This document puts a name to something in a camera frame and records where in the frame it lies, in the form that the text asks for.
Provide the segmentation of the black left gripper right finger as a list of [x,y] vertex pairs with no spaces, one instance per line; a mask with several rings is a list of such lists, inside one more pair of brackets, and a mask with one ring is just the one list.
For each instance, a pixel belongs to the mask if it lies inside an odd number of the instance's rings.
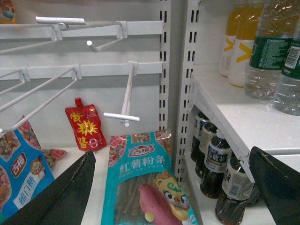
[[249,168],[277,225],[300,223],[300,173],[254,146]]

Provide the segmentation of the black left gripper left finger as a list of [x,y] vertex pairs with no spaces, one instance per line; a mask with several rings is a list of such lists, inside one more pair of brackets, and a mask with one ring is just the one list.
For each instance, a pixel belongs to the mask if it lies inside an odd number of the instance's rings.
[[90,150],[3,225],[80,225],[89,200],[96,159]]

